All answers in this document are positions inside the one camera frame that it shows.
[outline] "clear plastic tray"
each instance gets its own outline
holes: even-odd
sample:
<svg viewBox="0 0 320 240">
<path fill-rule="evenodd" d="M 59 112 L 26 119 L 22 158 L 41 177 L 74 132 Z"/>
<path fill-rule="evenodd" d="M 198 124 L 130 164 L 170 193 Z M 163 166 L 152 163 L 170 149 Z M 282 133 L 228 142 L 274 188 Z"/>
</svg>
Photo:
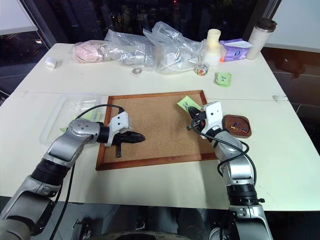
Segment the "clear plastic tray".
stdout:
<svg viewBox="0 0 320 240">
<path fill-rule="evenodd" d="M 90 93 L 64 94 L 54 106 L 49 119 L 40 135 L 40 143 L 50 146 L 68 127 L 69 123 L 85 110 L 107 102 L 107 96 Z M 88 112 L 83 118 L 101 122 L 105 116 L 105 107 Z"/>
</svg>

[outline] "purple tissue pack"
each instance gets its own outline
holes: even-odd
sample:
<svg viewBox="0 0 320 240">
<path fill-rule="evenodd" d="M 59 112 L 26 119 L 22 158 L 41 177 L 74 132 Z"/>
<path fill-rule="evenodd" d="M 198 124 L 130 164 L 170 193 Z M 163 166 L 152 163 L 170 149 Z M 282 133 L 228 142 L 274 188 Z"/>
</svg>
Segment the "purple tissue pack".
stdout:
<svg viewBox="0 0 320 240">
<path fill-rule="evenodd" d="M 238 47 L 238 46 L 228 46 L 226 44 L 235 43 L 235 42 L 244 42 L 242 38 L 232 39 L 227 41 L 219 41 L 221 44 L 221 62 L 229 62 L 234 60 L 245 59 L 249 51 L 249 47 Z"/>
</svg>

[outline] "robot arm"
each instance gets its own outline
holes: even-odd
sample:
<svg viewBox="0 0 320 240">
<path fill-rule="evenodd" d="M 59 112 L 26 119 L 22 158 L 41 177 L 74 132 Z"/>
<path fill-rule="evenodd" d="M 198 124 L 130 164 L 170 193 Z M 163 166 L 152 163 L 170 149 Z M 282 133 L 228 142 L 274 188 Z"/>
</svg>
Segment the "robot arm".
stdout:
<svg viewBox="0 0 320 240">
<path fill-rule="evenodd" d="M 229 198 L 229 212 L 236 225 L 239 239 L 273 240 L 263 207 L 264 199 L 258 199 L 255 190 L 255 177 L 251 172 L 248 156 L 243 154 L 241 142 L 228 131 L 222 130 L 222 107 L 220 102 L 212 102 L 203 106 L 203 111 L 189 108 L 193 129 L 203 139 L 211 142 L 214 152 L 221 163 L 221 172 Z"/>
<path fill-rule="evenodd" d="M 81 118 L 73 120 L 4 207 L 0 215 L 0 239 L 27 240 L 31 235 L 41 233 L 55 207 L 50 198 L 61 188 L 63 179 L 84 145 L 98 142 L 119 148 L 122 142 L 138 143 L 145 140 L 143 135 L 128 131 L 130 129 L 125 111 L 113 117 L 108 126 Z M 121 152 L 117 151 L 117 157 L 120 156 Z"/>
</svg>

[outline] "white table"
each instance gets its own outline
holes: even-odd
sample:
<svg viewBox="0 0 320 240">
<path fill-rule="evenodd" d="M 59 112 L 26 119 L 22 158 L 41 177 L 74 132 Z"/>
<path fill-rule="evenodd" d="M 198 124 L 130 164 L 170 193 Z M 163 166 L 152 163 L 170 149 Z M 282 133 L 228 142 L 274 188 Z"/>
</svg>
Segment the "white table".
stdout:
<svg viewBox="0 0 320 240">
<path fill-rule="evenodd" d="M 0 195 L 12 196 L 48 149 L 40 144 L 39 136 L 62 93 L 96 92 L 107 96 L 203 89 L 208 102 L 221 101 L 225 115 L 249 119 L 252 136 L 244 141 L 250 145 L 249 155 L 257 168 L 256 190 L 258 197 L 265 198 L 264 209 L 320 210 L 319 155 L 290 103 L 273 100 L 273 95 L 284 93 L 261 55 L 253 61 L 219 66 L 219 71 L 233 74 L 231 86 L 222 88 L 214 84 L 213 71 L 205 77 L 192 72 L 174 76 L 143 72 L 134 77 L 129 74 L 130 68 L 115 62 L 73 63 L 68 49 L 70 45 L 56 44 L 46 56 L 62 58 L 60 68 L 49 71 L 42 59 L 0 107 Z M 97 144 L 86 146 L 77 160 L 70 201 L 228 208 L 216 160 L 98 172 L 98 148 Z"/>
</svg>

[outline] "cork board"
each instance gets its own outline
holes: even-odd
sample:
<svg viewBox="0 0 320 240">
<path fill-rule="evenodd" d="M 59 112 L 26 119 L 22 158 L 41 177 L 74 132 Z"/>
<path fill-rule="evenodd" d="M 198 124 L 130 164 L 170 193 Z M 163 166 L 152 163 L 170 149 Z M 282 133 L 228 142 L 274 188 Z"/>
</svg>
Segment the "cork board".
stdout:
<svg viewBox="0 0 320 240">
<path fill-rule="evenodd" d="M 143 134 L 145 141 L 122 143 L 122 157 L 116 157 L 116 146 L 100 144 L 96 170 L 217 159 L 209 141 L 187 130 L 192 119 L 177 105 L 186 95 L 200 106 L 207 103 L 202 90 L 109 96 L 107 103 L 123 107 L 132 131 Z M 117 113 L 118 109 L 108 107 L 104 125 Z"/>
</svg>

